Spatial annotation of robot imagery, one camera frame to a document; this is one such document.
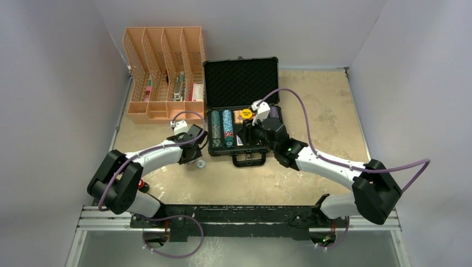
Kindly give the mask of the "yellow big blind button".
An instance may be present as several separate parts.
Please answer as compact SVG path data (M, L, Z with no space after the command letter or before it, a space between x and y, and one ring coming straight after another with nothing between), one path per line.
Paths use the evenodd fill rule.
M250 120L254 116L254 113L251 109L240 110L240 117L244 120Z

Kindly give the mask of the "white teal chip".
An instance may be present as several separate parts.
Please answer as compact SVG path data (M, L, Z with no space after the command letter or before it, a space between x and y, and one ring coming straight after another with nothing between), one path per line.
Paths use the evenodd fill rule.
M196 163L195 163L196 167L199 168L199 169L203 169L205 168L206 166L206 162L204 160L198 160Z

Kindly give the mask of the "blue card deck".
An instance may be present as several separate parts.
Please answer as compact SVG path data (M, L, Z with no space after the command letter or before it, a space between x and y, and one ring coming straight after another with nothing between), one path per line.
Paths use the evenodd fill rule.
M244 146L244 143L243 143L242 139L238 135L236 135L235 137L236 137L237 146L238 147L239 146Z

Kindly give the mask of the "red gold card deck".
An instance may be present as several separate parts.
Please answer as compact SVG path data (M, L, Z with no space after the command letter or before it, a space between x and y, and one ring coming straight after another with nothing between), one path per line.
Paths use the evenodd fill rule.
M234 111L234 123L235 124L242 124L244 121L244 118L242 117L242 111L241 110L235 110Z

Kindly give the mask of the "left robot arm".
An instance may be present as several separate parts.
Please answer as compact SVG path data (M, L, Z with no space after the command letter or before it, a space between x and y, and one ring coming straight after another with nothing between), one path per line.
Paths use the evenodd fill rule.
M208 132L191 125L187 132L170 136L160 144L135 152L107 153L87 186L87 193L114 214L131 212L144 216L154 228L162 226L166 212L161 202L141 192L141 179L147 174L171 164L187 164L202 155L200 144Z

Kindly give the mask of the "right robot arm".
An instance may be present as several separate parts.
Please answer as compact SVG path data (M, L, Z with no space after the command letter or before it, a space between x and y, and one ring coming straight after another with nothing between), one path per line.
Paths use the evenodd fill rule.
M402 196L402 190L382 162L350 161L317 151L290 137L278 118L256 123L245 120L237 135L245 145L264 146L284 167L322 176L350 190L344 195L327 195L317 202L312 218L319 226L353 215L382 225Z

